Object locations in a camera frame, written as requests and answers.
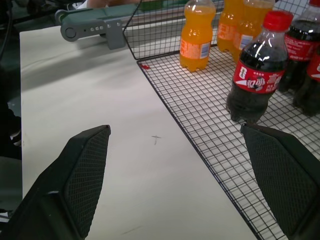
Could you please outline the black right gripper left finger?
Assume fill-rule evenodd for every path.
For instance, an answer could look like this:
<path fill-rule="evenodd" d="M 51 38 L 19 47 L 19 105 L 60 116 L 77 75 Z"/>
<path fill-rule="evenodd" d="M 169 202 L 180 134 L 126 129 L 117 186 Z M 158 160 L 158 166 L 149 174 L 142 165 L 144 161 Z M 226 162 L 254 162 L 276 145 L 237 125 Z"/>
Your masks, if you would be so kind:
<path fill-rule="evenodd" d="M 1 230 L 2 240 L 84 240 L 102 191 L 111 127 L 70 138 Z"/>

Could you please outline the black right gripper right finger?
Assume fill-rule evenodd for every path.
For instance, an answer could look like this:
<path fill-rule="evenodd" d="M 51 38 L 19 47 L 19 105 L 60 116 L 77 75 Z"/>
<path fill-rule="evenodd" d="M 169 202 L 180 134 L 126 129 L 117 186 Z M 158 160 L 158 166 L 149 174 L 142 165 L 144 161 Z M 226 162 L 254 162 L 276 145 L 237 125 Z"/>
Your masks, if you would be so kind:
<path fill-rule="evenodd" d="M 292 134 L 245 123 L 256 182 L 289 240 L 320 238 L 320 162 Z"/>

